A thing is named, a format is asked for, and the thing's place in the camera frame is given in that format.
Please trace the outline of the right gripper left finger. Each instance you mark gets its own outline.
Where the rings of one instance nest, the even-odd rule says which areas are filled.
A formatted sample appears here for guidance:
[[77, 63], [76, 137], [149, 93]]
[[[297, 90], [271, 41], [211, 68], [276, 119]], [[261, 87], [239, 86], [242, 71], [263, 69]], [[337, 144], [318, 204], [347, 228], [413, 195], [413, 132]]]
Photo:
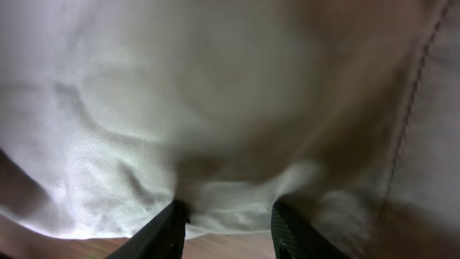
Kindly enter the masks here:
[[106, 259], [181, 259], [188, 209], [174, 200]]

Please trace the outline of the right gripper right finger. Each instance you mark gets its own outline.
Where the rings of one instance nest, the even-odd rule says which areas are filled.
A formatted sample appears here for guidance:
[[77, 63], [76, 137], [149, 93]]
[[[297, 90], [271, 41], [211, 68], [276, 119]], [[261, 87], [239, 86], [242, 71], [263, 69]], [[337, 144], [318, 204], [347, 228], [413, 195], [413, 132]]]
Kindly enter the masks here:
[[270, 226], [277, 259], [349, 259], [284, 202], [274, 203]]

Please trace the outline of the beige cotton shorts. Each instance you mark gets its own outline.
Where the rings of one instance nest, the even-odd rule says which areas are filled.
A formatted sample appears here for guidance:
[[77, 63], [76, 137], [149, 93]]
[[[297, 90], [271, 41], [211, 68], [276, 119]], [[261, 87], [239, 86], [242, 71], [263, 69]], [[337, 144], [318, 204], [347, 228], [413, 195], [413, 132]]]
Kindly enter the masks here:
[[270, 228], [353, 258], [459, 256], [457, 1], [1, 3], [1, 215], [132, 237]]

